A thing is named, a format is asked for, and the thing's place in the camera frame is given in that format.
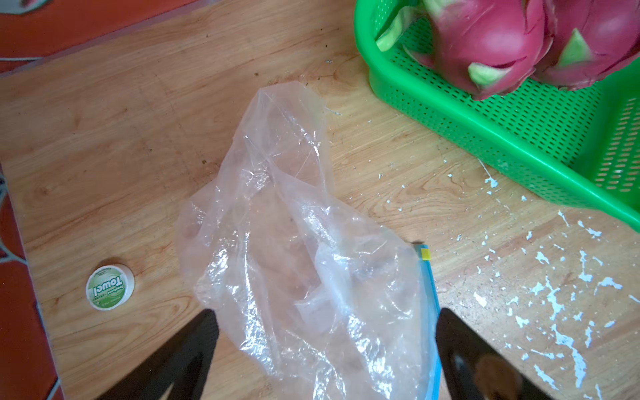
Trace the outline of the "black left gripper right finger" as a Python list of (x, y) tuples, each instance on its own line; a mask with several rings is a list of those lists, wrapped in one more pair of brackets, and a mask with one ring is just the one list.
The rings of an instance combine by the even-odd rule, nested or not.
[(449, 308), (439, 313), (435, 341), (452, 399), (552, 399)]

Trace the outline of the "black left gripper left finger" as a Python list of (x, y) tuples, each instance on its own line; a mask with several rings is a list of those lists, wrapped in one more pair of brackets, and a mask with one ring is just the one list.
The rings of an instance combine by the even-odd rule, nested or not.
[(219, 338), (216, 314), (201, 311), (101, 399), (200, 399)]

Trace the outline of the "clear zip-top bag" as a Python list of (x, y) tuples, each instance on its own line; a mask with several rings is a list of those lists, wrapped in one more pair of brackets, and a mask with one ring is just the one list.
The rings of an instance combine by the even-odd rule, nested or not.
[(432, 276), (333, 195), (325, 109), (299, 82), (258, 90), (178, 217), (184, 279), (280, 399), (435, 399)]

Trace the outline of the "green plastic perforated basket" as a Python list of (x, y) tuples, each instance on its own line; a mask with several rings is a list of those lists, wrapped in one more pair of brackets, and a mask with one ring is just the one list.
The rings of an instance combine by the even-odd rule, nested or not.
[(639, 227), (639, 65), (593, 86), (564, 92), (527, 80), (483, 101), (411, 58), (429, 52), (427, 20), (382, 52), (380, 34), (400, 1), (359, 1), (354, 29), (378, 98), (454, 142), (540, 197), (600, 210)]

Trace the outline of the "pink dragon fruit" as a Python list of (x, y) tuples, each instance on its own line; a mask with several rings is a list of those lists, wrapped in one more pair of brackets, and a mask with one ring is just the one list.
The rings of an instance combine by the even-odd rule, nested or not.
[(561, 90), (592, 86), (639, 57), (636, 0), (554, 1), (553, 43), (533, 78)]
[(438, 72), (477, 101), (517, 90), (553, 43), (550, 1), (422, 1), (398, 11), (377, 38), (390, 50), (411, 25), (430, 21), (433, 51), (408, 50), (416, 62)]

